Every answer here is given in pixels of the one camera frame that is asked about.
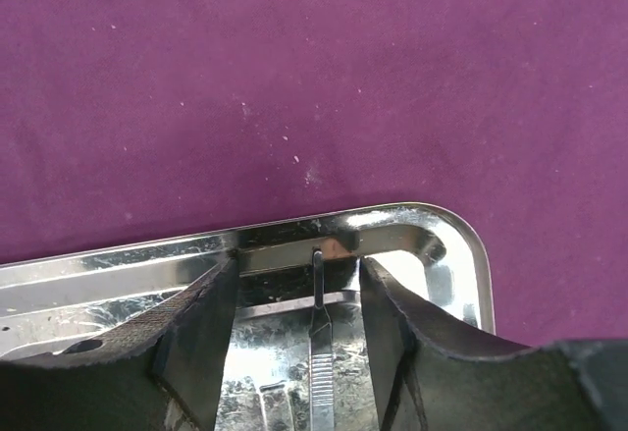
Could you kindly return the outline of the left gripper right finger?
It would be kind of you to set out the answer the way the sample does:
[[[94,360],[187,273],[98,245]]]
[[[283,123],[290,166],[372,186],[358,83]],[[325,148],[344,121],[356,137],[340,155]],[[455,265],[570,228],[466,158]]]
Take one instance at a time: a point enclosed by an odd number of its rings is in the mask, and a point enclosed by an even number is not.
[[[625,340],[513,343],[412,293],[370,258],[360,288],[380,429],[626,429]]]

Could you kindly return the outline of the steel instrument tray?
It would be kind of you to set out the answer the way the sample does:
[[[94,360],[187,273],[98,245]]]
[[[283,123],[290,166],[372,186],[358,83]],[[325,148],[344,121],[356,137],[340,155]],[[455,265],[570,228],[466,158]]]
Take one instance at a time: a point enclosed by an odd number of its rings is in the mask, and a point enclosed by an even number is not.
[[[1,356],[58,353],[105,333],[230,254],[240,279],[216,426],[305,430],[314,249],[325,259],[339,430],[377,426],[359,299],[363,260],[454,317],[495,328],[488,258],[475,231],[448,210],[410,202],[5,264]]]

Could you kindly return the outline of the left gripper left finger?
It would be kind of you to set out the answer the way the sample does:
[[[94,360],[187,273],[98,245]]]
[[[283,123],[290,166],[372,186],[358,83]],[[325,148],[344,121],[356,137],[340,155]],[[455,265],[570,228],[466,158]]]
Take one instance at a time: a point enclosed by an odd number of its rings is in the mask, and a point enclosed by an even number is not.
[[[237,290],[228,257],[102,335],[2,362],[2,429],[213,429]]]

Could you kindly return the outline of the purple surgical wrap cloth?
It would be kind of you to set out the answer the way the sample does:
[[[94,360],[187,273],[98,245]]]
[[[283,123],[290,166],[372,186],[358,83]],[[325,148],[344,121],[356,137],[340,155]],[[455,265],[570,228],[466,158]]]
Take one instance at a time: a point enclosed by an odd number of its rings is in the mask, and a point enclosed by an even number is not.
[[[625,337],[627,0],[1,0],[3,261],[395,201]]]

